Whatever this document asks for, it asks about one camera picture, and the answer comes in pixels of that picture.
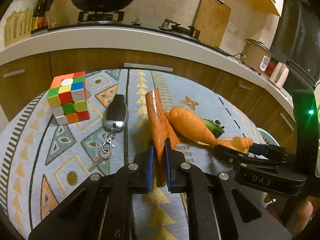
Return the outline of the person's right hand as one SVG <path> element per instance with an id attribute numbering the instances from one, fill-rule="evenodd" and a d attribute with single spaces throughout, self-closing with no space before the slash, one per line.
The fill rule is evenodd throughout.
<path id="1" fill-rule="evenodd" d="M 264 203 L 266 205 L 266 210 L 268 210 L 269 213 L 273 215 L 280 224 L 282 224 L 280 219 L 280 206 L 277 204 L 276 197 L 268 193 L 264 198 Z M 301 200 L 297 208 L 293 211 L 293 222 L 288 229 L 292 237 L 297 236 L 303 231 L 308 224 L 312 213 L 312 203 L 307 199 Z"/>

